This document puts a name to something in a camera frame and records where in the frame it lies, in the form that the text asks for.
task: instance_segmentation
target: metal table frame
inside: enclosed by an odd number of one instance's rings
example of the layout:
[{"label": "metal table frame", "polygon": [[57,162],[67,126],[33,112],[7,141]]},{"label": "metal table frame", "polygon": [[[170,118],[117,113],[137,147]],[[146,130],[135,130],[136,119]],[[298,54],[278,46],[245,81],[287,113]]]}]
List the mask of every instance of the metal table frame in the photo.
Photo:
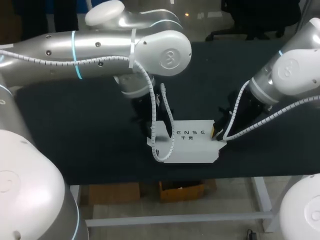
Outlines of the metal table frame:
[{"label": "metal table frame", "polygon": [[[211,221],[235,221],[235,220],[255,220],[262,219],[263,229],[266,233],[273,233],[280,226],[279,211],[281,202],[287,191],[299,180],[302,175],[292,176],[284,190],[281,192],[274,205],[271,204],[270,197],[263,177],[252,177],[255,196],[259,204],[259,211],[244,213],[215,213],[215,214],[186,214],[186,215],[164,215],[164,216],[139,216],[120,217],[104,219],[87,219],[88,228],[141,225],[141,224],[164,224],[164,223],[187,223],[187,222],[211,222]],[[81,186],[73,185],[71,192],[77,201],[80,202]]]}]

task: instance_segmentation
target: chair leg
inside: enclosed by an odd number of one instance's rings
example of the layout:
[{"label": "chair leg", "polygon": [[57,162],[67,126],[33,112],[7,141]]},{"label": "chair leg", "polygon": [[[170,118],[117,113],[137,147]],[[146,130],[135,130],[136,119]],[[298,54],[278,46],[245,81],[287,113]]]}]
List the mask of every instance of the chair leg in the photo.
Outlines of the chair leg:
[{"label": "chair leg", "polygon": [[252,34],[252,33],[248,34],[248,35],[246,36],[246,38],[245,38],[246,41],[251,41],[251,40],[253,40],[253,39],[255,39],[255,35]]},{"label": "chair leg", "polygon": [[217,31],[212,31],[206,38],[206,42],[210,42],[214,40],[215,35],[229,35],[229,34],[245,34],[244,31],[242,31],[238,27],[231,27],[228,29],[222,29],[222,30],[217,30]]},{"label": "chair leg", "polygon": [[270,37],[268,37],[267,35],[265,35],[264,33],[259,33],[257,36],[256,36],[257,39],[260,39],[260,40],[270,40]]},{"label": "chair leg", "polygon": [[275,36],[279,39],[279,38],[282,38],[284,35],[285,35],[285,28],[282,28],[282,29],[280,29],[280,30],[278,30],[278,31],[276,31],[276,33],[275,33]]}]

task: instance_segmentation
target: robot logo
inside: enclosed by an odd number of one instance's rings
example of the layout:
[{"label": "robot logo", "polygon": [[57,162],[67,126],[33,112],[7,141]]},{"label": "robot logo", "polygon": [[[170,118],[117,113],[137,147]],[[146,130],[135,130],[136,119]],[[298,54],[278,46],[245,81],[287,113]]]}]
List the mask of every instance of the robot logo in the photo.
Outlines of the robot logo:
[{"label": "robot logo", "polygon": [[287,80],[293,77],[299,71],[299,63],[295,59],[288,59],[285,64],[278,69],[278,75],[281,79]]},{"label": "robot logo", "polygon": [[174,69],[180,64],[180,53],[176,49],[167,49],[161,54],[160,64],[165,69]]}]

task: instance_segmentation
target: person's leg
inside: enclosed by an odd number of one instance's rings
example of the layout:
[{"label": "person's leg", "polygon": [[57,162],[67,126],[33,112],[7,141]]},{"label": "person's leg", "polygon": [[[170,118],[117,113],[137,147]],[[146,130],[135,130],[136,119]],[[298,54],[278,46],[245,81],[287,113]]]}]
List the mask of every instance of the person's leg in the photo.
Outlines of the person's leg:
[{"label": "person's leg", "polygon": [[18,0],[21,16],[21,40],[27,40],[48,32],[45,0]]},{"label": "person's leg", "polygon": [[78,30],[77,0],[54,0],[53,13],[56,32]]}]

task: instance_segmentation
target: floor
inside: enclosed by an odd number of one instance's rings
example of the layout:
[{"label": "floor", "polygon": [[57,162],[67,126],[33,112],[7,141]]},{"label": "floor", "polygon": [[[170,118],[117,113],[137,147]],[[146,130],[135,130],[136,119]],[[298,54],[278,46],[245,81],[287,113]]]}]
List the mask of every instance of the floor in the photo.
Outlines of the floor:
[{"label": "floor", "polygon": [[[290,177],[265,177],[272,203]],[[258,211],[250,178],[217,179],[217,191],[209,186],[199,200],[160,203],[157,188],[141,185],[141,200],[128,204],[82,206],[85,218],[123,218],[180,214],[244,213]],[[90,240],[247,240],[252,229],[259,240],[283,240],[281,232],[264,233],[260,220],[165,223],[132,226],[97,227],[90,230]]]}]

